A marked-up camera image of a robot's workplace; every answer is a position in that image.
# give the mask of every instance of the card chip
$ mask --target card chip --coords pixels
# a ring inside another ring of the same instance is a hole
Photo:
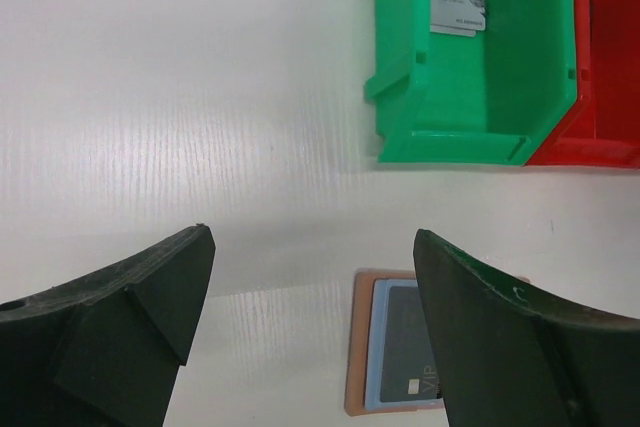
[[[409,388],[407,393],[409,395],[416,395],[420,392],[420,379],[409,379]]]

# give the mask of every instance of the green plastic bin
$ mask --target green plastic bin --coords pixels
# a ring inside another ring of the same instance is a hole
[[[522,165],[575,102],[573,0],[486,3],[463,37],[430,32],[431,0],[375,0],[381,162]]]

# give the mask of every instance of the white table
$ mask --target white table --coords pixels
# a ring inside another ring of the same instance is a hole
[[[354,272],[420,227],[640,316],[639,176],[376,167],[373,0],[0,0],[0,33],[0,302],[213,229],[167,426],[446,425],[342,410]]]

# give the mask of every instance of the red plastic bin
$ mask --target red plastic bin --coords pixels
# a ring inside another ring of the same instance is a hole
[[[640,168],[640,0],[575,0],[578,100],[528,165]]]

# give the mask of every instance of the black plastic part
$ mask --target black plastic part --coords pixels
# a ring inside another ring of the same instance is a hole
[[[640,321],[490,267],[432,232],[414,260],[452,427],[640,425]]]
[[[0,426],[161,426],[215,245],[204,225],[0,305]]]

